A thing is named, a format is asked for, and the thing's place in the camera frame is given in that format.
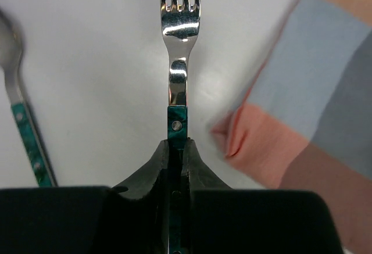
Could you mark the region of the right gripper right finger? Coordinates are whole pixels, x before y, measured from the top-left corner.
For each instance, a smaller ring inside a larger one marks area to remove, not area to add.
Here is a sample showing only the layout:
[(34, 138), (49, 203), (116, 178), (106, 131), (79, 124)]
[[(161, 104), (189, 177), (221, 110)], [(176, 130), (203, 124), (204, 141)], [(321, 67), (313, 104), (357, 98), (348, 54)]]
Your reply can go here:
[(182, 178), (188, 182), (189, 190), (231, 189), (202, 160), (196, 143), (188, 138), (183, 150)]

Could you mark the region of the spoon with teal handle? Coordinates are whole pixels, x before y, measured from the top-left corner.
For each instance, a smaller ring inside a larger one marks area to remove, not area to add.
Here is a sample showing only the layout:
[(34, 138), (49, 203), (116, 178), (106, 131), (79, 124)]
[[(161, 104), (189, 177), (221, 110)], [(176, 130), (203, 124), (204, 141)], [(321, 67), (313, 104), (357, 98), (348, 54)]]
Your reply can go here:
[(58, 183), (52, 165), (45, 152), (42, 138), (38, 134), (26, 96), (23, 95), (19, 79), (23, 52), (21, 32), (12, 19), (1, 12), (1, 69), (13, 119), (37, 184), (40, 187), (56, 187)]

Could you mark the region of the orange grey checkered cloth napkin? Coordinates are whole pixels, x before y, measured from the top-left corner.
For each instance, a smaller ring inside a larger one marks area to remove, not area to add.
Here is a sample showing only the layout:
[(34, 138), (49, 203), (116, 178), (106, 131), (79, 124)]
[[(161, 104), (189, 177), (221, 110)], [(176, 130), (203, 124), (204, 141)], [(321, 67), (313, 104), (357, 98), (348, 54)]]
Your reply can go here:
[(299, 0), (212, 134), (261, 185), (320, 195), (346, 249), (370, 253), (371, 0)]

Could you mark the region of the fork with teal handle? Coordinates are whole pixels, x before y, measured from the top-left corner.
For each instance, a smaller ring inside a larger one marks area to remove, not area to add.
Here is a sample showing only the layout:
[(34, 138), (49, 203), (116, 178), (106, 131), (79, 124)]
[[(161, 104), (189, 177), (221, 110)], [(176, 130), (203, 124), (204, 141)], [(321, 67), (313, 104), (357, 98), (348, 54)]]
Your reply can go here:
[(160, 0), (161, 31), (169, 55), (167, 141), (169, 161), (169, 252), (188, 253), (187, 201), (182, 181), (188, 139), (188, 62), (201, 23), (201, 0)]

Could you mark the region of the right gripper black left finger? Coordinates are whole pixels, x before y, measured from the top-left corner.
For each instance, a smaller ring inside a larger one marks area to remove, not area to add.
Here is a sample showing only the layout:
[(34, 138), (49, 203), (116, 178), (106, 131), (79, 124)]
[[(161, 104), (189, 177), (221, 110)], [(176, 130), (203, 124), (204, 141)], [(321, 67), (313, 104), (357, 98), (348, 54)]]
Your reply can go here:
[(147, 197), (156, 188), (161, 172), (166, 171), (168, 161), (169, 145), (167, 140), (163, 140), (143, 166), (115, 185), (112, 190), (130, 201)]

